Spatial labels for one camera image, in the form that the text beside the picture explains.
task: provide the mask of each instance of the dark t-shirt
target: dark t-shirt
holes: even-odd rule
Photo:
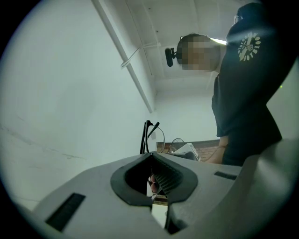
[[[281,139],[266,103],[296,56],[286,39],[258,12],[255,4],[239,9],[244,15],[227,35],[227,51],[214,83],[212,109],[217,137],[228,135],[223,164],[241,166],[248,156],[260,154]]]

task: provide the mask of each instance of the gray plastic device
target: gray plastic device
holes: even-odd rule
[[[151,172],[168,196],[165,229],[144,194]],[[27,216],[48,238],[244,238],[282,208],[298,174],[299,140],[282,140],[243,167],[149,153],[80,173]]]

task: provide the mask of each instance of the brick wall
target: brick wall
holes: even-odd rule
[[[216,151],[216,149],[219,145],[219,140],[197,141],[197,142],[186,142],[186,143],[193,144],[197,153],[201,157],[201,161],[204,162],[204,161],[208,160],[211,157],[211,155]],[[165,143],[165,148],[163,150],[163,153],[168,152],[170,145],[171,145],[171,143]],[[182,144],[182,143],[177,143],[177,145],[174,145],[174,148],[179,149],[183,145],[184,144]],[[161,152],[162,146],[163,146],[162,142],[157,143],[157,152]]]

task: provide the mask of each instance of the white ceiling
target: white ceiling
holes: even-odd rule
[[[182,70],[174,60],[168,67],[165,48],[174,47],[181,36],[189,33],[208,35],[226,40],[234,24],[234,16],[247,0],[126,0],[143,44],[159,42],[160,47],[146,48],[149,68],[157,81],[176,79],[175,82],[191,82],[200,77],[197,87],[208,87],[210,72]],[[167,83],[156,83],[159,87]]]

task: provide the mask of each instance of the person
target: person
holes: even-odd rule
[[[220,143],[207,162],[242,166],[281,140],[266,103],[296,58],[286,37],[271,25],[261,3],[249,3],[238,10],[226,45],[194,33],[180,39],[176,58],[184,70],[218,72],[212,110]]]

